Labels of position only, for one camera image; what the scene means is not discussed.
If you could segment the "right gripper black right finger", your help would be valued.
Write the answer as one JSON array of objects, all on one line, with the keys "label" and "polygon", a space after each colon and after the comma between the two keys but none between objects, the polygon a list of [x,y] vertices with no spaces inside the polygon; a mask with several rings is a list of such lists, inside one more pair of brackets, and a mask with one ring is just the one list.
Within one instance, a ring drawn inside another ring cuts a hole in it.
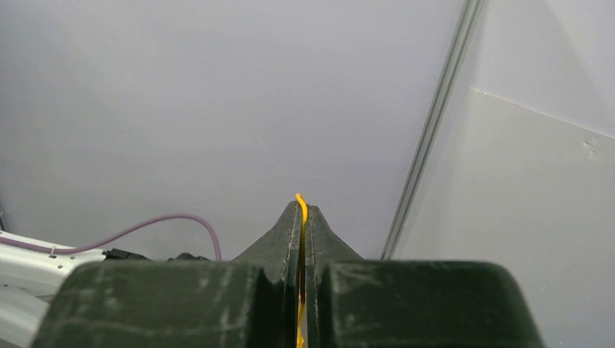
[{"label": "right gripper black right finger", "polygon": [[514,277],[492,262],[366,260],[316,206],[305,224],[309,347],[542,347]]}]

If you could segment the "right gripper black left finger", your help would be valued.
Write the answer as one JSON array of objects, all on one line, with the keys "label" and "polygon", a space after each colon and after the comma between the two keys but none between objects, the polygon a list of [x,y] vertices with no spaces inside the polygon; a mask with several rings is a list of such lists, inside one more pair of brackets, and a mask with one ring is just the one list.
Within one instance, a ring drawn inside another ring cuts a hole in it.
[{"label": "right gripper black left finger", "polygon": [[302,209],[230,261],[113,260],[77,267],[33,347],[294,347]]}]

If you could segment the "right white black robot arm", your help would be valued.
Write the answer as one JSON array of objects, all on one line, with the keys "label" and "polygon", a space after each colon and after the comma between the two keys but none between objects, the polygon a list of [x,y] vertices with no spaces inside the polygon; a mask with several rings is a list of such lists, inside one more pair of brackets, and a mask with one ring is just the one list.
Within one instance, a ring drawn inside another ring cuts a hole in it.
[{"label": "right white black robot arm", "polygon": [[542,347],[519,285],[472,261],[366,260],[301,196],[229,261],[1,233],[19,347]]}]

